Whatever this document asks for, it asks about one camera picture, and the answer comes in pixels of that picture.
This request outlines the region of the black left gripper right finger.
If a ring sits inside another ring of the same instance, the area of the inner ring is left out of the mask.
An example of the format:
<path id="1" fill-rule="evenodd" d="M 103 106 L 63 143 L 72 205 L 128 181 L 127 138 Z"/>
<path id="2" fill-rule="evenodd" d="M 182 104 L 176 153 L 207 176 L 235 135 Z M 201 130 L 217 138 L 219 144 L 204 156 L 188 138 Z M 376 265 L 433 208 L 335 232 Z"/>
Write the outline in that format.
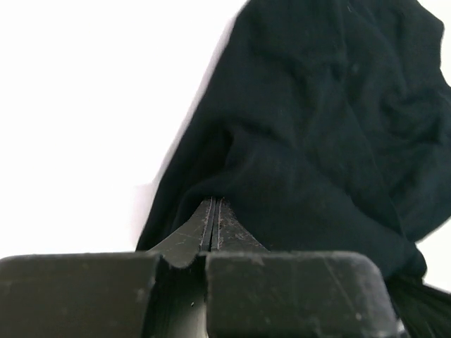
<path id="1" fill-rule="evenodd" d="M 235 217 L 230 204 L 216 202 L 211 231 L 211 251 L 268 252 Z"/>

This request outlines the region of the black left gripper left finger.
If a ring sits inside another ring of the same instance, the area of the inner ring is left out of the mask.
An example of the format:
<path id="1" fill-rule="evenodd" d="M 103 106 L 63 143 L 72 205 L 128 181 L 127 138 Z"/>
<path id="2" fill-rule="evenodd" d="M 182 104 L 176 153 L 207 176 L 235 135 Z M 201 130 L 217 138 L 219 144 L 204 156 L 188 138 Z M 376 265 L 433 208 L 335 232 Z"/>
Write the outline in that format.
<path id="1" fill-rule="evenodd" d="M 161 254 L 176 268 L 189 266 L 198 253 L 208 251 L 214 216 L 214 199 L 200 203 L 190 218 L 167 238 L 149 250 Z"/>

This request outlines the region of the black t-shirt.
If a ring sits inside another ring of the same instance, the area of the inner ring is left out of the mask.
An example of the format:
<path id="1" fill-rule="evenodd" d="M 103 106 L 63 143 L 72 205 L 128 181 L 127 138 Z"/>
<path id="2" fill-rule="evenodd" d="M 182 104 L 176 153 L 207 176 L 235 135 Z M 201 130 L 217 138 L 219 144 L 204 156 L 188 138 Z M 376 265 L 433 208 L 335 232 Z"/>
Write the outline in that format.
<path id="1" fill-rule="evenodd" d="M 450 217 L 443 23 L 418 1 L 250 1 L 137 243 L 225 199 L 274 251 L 356 251 L 412 337 L 450 336 L 416 243 Z"/>

